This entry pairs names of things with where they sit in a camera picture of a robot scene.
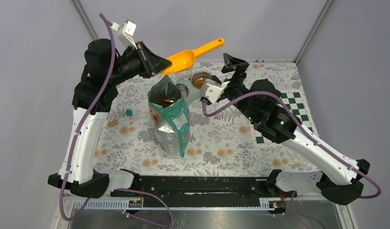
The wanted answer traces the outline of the green pet food bag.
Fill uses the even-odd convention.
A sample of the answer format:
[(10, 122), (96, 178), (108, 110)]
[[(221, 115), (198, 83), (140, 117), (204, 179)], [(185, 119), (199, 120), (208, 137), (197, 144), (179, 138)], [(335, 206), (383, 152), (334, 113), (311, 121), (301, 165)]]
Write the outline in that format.
[[(162, 108), (152, 104), (154, 97), (176, 98), (173, 105)], [(181, 91), (164, 76), (148, 92), (150, 118), (154, 122), (154, 134), (162, 150), (169, 157), (184, 157), (190, 136), (190, 113)]]

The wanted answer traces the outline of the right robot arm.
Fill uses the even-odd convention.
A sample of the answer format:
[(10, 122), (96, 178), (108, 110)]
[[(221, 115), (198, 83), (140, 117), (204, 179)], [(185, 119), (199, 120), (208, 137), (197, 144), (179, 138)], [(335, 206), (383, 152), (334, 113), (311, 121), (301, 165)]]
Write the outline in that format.
[(222, 73), (232, 73), (225, 79), (224, 99), (256, 127), (263, 137), (302, 155), (317, 167), (316, 172), (273, 170), (266, 180), (268, 194), (277, 197), (283, 192), (318, 193), (327, 200), (348, 205), (362, 197), (361, 179), (369, 171), (364, 159), (347, 158), (317, 137), (286, 105), (280, 103), (281, 92), (267, 79), (244, 85), (248, 62), (223, 54)]

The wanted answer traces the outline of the orange plastic scoop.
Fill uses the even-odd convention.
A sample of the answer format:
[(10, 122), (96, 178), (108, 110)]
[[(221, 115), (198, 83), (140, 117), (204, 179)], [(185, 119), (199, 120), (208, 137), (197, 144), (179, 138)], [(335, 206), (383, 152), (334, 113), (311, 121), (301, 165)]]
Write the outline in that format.
[(215, 39), (194, 50), (184, 50), (167, 58), (172, 65), (161, 72), (161, 75), (170, 75), (186, 71), (193, 67), (197, 58), (210, 53), (225, 44), (224, 38)]

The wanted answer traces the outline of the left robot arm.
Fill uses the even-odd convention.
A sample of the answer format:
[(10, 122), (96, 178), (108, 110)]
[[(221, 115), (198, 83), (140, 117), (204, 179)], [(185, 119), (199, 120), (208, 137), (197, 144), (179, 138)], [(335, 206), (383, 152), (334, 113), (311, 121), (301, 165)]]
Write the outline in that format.
[(136, 75), (151, 78), (172, 62), (154, 54), (143, 42), (119, 54), (109, 39), (90, 42), (84, 58), (86, 64), (72, 100), (69, 146), (60, 170), (49, 175), (48, 184), (84, 198), (99, 198), (118, 188), (135, 196), (141, 184), (133, 173), (95, 171), (95, 151), (112, 102), (118, 95), (117, 86)]

